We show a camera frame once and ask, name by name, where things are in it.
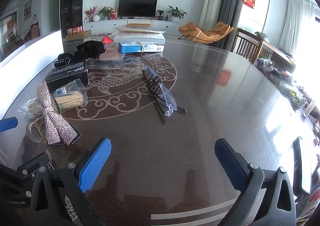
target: orange lounge chair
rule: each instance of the orange lounge chair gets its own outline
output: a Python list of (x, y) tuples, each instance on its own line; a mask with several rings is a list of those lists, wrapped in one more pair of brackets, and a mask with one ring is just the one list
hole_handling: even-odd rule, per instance
[(184, 36), (185, 40), (189, 39), (189, 41), (202, 44), (211, 44), (219, 41), (228, 35), (232, 30), (233, 27), (230, 27), (228, 24), (223, 22), (217, 23), (215, 27), (209, 31), (202, 30), (194, 22), (190, 22), (185, 26), (179, 27), (179, 32), (182, 34), (181, 37)]

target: rhinestone bow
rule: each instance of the rhinestone bow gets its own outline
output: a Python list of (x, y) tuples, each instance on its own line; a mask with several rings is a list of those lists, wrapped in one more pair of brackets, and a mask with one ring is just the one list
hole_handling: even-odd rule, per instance
[(77, 136), (71, 125), (52, 107), (51, 95), (46, 81), (36, 89), (37, 114), (42, 114), (45, 119), (45, 136), (49, 145), (59, 142), (69, 145)]

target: black box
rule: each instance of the black box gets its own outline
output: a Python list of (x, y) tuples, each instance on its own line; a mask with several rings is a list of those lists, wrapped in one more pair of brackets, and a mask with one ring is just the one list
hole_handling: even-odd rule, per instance
[(87, 60), (53, 69), (45, 78), (50, 93), (75, 79), (80, 79), (84, 86), (89, 85)]

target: blue box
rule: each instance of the blue box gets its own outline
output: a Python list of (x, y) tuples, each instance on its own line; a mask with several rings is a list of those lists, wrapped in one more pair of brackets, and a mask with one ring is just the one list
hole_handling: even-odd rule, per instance
[(120, 53), (137, 53), (141, 52), (141, 44), (137, 42), (131, 42), (131, 43), (123, 43), (120, 42), (118, 45), (118, 51)]
[(119, 42), (118, 51), (120, 53), (140, 53), (156, 52), (160, 53), (164, 50), (164, 45), (150, 42)]

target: dining table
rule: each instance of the dining table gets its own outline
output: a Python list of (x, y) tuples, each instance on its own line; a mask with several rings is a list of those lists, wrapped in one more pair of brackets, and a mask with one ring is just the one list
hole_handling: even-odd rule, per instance
[[(143, 78), (145, 65), (185, 113), (161, 114)], [(218, 225), (240, 194), (215, 155), (218, 139), (263, 169), (284, 167), (291, 183), (292, 142), (310, 140), (289, 101), (244, 57), (166, 38), (163, 53), (126, 54), (120, 69), (89, 69), (88, 103), (62, 114), (80, 139), (69, 146), (38, 143), (26, 134), (18, 108), (36, 96), (52, 68), (5, 114), (19, 124), (0, 134), (0, 162), (16, 169), (48, 151), (52, 166), (63, 168), (100, 138), (110, 139), (111, 154), (85, 192), (106, 225)]]

